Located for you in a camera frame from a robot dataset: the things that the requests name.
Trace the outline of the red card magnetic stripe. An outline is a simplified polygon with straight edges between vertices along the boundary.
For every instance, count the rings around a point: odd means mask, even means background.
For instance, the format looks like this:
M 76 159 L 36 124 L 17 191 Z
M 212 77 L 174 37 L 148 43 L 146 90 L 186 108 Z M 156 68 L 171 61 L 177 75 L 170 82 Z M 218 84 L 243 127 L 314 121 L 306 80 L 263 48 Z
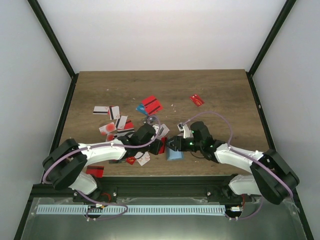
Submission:
M 166 149 L 166 142 L 167 142 L 167 137 L 162 137 L 161 138 L 161 142 L 162 142 L 162 146 L 159 150 L 159 154 L 163 154 L 165 152 L 165 149 Z

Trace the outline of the teal card holder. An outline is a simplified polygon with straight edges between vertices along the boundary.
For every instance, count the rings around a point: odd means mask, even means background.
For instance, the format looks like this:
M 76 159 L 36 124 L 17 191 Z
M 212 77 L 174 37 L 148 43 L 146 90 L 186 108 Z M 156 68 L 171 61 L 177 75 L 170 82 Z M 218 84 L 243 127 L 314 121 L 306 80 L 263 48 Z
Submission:
M 166 160 L 167 161 L 175 161 L 182 160 L 184 158 L 184 153 L 181 151 L 174 151 L 169 147 L 166 148 Z

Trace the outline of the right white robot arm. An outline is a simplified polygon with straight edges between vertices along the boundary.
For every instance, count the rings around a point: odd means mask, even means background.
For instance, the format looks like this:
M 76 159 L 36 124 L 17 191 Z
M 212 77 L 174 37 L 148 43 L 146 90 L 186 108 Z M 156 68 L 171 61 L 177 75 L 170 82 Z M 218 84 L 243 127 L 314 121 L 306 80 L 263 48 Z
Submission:
M 250 151 L 231 146 L 210 134 L 202 121 L 190 126 L 178 124 L 181 135 L 168 139 L 166 145 L 175 152 L 200 152 L 217 164 L 232 165 L 248 173 L 237 175 L 222 188 L 223 198 L 229 202 L 240 195 L 260 195 L 272 204 L 279 205 L 292 197 L 300 183 L 298 176 L 274 149 L 265 152 Z

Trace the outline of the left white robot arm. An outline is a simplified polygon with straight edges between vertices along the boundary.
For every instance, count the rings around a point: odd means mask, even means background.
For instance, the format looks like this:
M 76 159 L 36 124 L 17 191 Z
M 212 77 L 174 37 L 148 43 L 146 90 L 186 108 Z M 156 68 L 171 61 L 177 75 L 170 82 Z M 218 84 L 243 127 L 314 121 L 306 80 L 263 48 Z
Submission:
M 81 192 L 91 202 L 97 202 L 103 188 L 97 178 L 83 169 L 104 161 L 126 160 L 138 153 L 157 155 L 163 146 L 159 131 L 150 124 L 144 124 L 136 132 L 114 140 L 83 144 L 75 139 L 65 140 L 42 162 L 45 170 L 43 183 L 53 185 L 57 191 L 67 188 Z

